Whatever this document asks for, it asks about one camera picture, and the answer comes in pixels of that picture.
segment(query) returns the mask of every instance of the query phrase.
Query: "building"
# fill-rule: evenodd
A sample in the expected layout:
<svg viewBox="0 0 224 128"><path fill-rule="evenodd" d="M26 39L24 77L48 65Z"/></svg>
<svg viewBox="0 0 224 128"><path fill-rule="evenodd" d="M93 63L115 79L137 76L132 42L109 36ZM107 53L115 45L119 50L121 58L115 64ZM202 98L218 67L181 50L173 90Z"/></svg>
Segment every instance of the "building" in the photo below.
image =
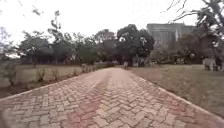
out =
<svg viewBox="0 0 224 128"><path fill-rule="evenodd" d="M147 31L153 36L155 44L159 43L169 49L175 49L178 38L191 33L193 28L194 26L187 26L183 23L147 25Z"/></svg>

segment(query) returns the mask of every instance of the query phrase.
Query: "sky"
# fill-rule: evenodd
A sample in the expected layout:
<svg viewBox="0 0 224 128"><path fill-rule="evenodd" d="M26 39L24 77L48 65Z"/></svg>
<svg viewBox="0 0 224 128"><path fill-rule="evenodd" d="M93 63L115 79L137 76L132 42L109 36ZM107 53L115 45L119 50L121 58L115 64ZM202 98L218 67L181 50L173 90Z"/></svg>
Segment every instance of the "sky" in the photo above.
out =
<svg viewBox="0 0 224 128"><path fill-rule="evenodd" d="M22 31L46 31L51 27L54 12L59 10L59 22L63 32L80 32L90 36L102 29L116 32L128 24L136 24L138 29L146 28L148 23L168 23L174 19L182 4L165 11L172 0L0 0L0 27L12 35L11 39L20 41ZM35 6L43 13L32 13ZM201 0L188 0L184 10L200 9ZM194 25L196 16L180 21Z"/></svg>

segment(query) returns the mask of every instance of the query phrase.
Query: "dirt ground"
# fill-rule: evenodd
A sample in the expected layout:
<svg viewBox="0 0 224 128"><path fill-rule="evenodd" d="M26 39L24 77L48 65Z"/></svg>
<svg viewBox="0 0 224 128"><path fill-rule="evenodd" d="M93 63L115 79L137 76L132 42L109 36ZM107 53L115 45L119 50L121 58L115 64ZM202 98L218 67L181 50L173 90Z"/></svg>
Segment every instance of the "dirt ground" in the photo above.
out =
<svg viewBox="0 0 224 128"><path fill-rule="evenodd" d="M130 70L224 117L224 73L204 71L202 65L163 65Z"/></svg>

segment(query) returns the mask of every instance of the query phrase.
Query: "brick pathway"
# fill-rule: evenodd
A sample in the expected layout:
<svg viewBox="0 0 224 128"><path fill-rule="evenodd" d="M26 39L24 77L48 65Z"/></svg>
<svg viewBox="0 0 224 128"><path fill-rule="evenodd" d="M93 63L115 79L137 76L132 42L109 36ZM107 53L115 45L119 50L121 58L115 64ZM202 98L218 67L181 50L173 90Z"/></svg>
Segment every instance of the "brick pathway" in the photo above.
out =
<svg viewBox="0 0 224 128"><path fill-rule="evenodd" d="M123 69L0 100L0 128L224 128L224 121Z"/></svg>

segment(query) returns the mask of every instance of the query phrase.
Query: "path edge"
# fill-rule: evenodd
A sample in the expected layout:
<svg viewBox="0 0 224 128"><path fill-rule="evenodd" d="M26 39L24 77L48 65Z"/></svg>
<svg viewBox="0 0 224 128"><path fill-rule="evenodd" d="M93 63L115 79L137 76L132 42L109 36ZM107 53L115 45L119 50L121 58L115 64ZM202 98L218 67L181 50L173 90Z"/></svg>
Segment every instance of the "path edge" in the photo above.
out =
<svg viewBox="0 0 224 128"><path fill-rule="evenodd" d="M194 104L194 103L192 103L192 102L190 102L190 101L188 101L188 100L186 100L186 99L184 99L184 98L182 98L182 97L180 97L180 96L178 96L178 95L176 95L176 94L174 94L174 93L172 93L172 92L169 92L168 90L166 90L166 89L160 87L159 85L157 85L157 84L155 84L155 83L150 82L149 80L146 80L146 79L144 79L144 78L142 78L142 77L140 77L140 76L138 76L138 75L136 75L136 74L134 74L134 75L137 76L140 80L142 80L142 81L148 83L149 85L156 86L160 91L165 92L165 93L167 93L168 95L170 95L170 96L176 98L177 100L180 100L180 101L182 101L182 102L187 103L188 105L191 105L194 109L196 109L196 110L198 110L198 111L201 111L201 112L203 112L203 113L205 113L205 114L211 116L212 118L217 119L218 121L224 123L224 119L223 119L222 117L220 117L220 116L218 116L218 115L216 115L216 114L214 114L214 113L212 113L212 112L209 112L208 110L205 110L204 108L202 108L202 107L200 107L200 106L198 106L198 105L196 105L196 104Z"/></svg>

